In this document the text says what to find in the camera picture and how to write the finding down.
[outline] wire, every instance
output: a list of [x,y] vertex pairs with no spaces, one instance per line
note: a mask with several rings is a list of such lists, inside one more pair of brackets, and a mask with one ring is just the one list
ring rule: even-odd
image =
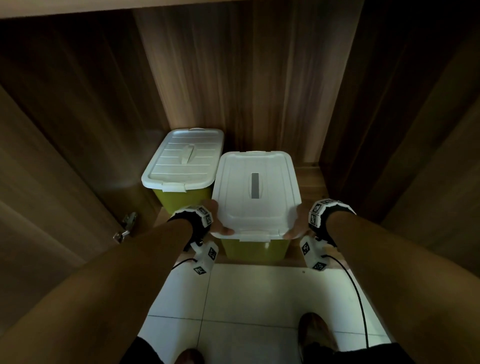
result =
[[357,297],[359,298],[361,315],[362,315],[362,317],[363,317],[363,327],[365,327],[365,343],[366,343],[367,348],[368,348],[369,346],[368,346],[367,320],[365,320],[365,313],[364,313],[364,311],[363,311],[363,306],[362,306],[362,304],[361,304],[360,293],[359,293],[359,290],[357,289],[357,285],[356,285],[355,282],[353,281],[353,279],[352,279],[350,273],[348,272],[348,270],[343,266],[342,263],[340,263],[340,261],[339,261],[337,258],[334,258],[334,257],[332,257],[331,255],[323,255],[322,258],[325,258],[326,256],[329,257],[329,258],[332,258],[332,259],[335,260],[337,263],[339,263],[340,266],[343,268],[343,270],[347,273],[348,278],[350,278],[350,280],[352,281],[353,287],[355,288],[355,291],[357,292]]
[[188,259],[185,259],[185,260],[182,260],[180,263],[176,264],[173,266],[172,270],[174,270],[176,267],[178,267],[180,264],[182,263],[185,263],[185,262],[188,262],[189,260],[193,260],[194,262],[197,262],[197,260],[195,258],[188,258]]

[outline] metal hinge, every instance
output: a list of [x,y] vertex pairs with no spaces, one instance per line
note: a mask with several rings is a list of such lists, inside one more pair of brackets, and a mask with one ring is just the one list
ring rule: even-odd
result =
[[129,235],[135,225],[135,221],[137,220],[138,214],[136,212],[132,212],[129,215],[125,215],[120,225],[125,229],[123,232],[119,231],[113,235],[113,239],[121,243],[125,236]]

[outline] black wrist strap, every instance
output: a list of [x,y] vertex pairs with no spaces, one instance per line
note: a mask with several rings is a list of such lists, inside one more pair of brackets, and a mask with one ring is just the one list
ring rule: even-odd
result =
[[210,231],[213,222],[212,214],[203,206],[189,206],[182,208],[168,219],[168,221],[184,219],[192,225],[192,236],[188,240],[186,249],[191,243],[201,245],[204,236]]
[[309,212],[308,226],[315,233],[317,240],[325,240],[327,243],[336,247],[336,244],[327,231],[328,217],[337,211],[346,211],[355,214],[353,209],[340,202],[331,199],[317,201],[313,204]]

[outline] foot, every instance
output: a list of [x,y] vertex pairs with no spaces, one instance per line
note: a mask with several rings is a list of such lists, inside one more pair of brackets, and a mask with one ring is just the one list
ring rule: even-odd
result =
[[205,364],[205,360],[197,349],[187,349],[179,355],[175,364]]
[[336,340],[325,321],[320,316],[309,312],[300,318],[298,342],[301,360],[303,362],[303,350],[310,344],[317,342],[320,346],[325,346],[338,351]]

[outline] white tile floor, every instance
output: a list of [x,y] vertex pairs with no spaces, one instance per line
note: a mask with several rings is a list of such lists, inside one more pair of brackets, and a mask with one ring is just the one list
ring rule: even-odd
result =
[[[360,294],[370,345],[390,342]],[[196,347],[207,364],[300,363],[297,325],[306,312],[327,322],[340,350],[365,347],[357,295],[339,269],[216,264],[199,276],[183,264],[168,277],[139,336],[166,364]]]

